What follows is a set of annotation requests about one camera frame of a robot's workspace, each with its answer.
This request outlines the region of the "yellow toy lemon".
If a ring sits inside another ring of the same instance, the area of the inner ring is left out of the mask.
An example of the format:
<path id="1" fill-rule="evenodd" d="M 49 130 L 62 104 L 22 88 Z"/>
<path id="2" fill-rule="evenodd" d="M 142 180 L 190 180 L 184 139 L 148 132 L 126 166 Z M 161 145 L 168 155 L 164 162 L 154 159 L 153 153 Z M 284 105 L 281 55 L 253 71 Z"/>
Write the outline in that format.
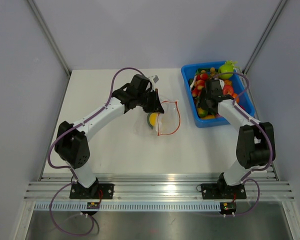
<path id="1" fill-rule="evenodd" d="M 157 120 L 158 114 L 157 113 L 150 113 L 148 116 L 148 122 L 151 126 L 156 125 L 156 120 Z"/>

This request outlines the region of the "red toy apple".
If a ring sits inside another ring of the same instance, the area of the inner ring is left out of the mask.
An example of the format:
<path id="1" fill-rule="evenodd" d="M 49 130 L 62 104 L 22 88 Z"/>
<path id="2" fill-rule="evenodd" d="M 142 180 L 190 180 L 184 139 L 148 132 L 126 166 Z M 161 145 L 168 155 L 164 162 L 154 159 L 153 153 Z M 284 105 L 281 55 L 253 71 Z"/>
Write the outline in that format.
<path id="1" fill-rule="evenodd" d="M 224 95 L 229 95 L 229 96 L 233 96 L 233 94 L 235 93 L 234 88 L 228 84 L 224 85 L 222 92 Z"/>

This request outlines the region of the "clear zip top bag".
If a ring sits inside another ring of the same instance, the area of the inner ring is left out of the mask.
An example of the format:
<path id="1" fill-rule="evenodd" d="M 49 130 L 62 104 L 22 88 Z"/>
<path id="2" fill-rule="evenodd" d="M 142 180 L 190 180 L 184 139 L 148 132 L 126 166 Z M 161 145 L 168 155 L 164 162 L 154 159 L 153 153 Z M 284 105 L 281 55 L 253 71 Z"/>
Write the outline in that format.
<path id="1" fill-rule="evenodd" d="M 179 100 L 169 99 L 160 95 L 160 103 L 164 109 L 164 114 L 158 114 L 153 129 L 147 124 L 147 115 L 140 111 L 137 115 L 136 122 L 133 125 L 133 133 L 142 137 L 148 136 L 170 136 L 175 134 L 181 126 L 181 114 L 179 110 Z"/>

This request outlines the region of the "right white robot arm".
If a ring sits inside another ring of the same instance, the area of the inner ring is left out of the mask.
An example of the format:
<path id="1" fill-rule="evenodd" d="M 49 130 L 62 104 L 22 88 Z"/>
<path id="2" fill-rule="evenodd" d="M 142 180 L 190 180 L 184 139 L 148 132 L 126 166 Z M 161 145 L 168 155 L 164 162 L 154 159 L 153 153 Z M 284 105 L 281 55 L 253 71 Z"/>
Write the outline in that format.
<path id="1" fill-rule="evenodd" d="M 223 93 L 223 87 L 220 79 L 208 80 L 199 106 L 225 118 L 238 132 L 236 161 L 217 182 L 202 183 L 200 191 L 204 200 L 243 200 L 247 197 L 244 184 L 248 177 L 266 170 L 275 159 L 274 128 L 249 115 L 231 95 Z"/>

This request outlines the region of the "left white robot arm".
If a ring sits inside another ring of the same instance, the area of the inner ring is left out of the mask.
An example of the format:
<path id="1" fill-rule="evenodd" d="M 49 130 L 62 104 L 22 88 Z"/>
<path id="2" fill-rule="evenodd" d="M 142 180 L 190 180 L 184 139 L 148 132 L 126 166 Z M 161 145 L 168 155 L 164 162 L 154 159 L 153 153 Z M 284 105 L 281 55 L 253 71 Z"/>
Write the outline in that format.
<path id="1" fill-rule="evenodd" d="M 155 88 L 158 80 L 157 75 L 145 77 L 136 74 L 131 82 L 113 90 L 102 107 L 74 123 L 64 121 L 59 125 L 54 150 L 74 173 L 71 199 L 96 199 L 101 196 L 102 187 L 88 160 L 91 155 L 89 142 L 103 127 L 136 107 L 141 107 L 147 114 L 165 112 Z"/>

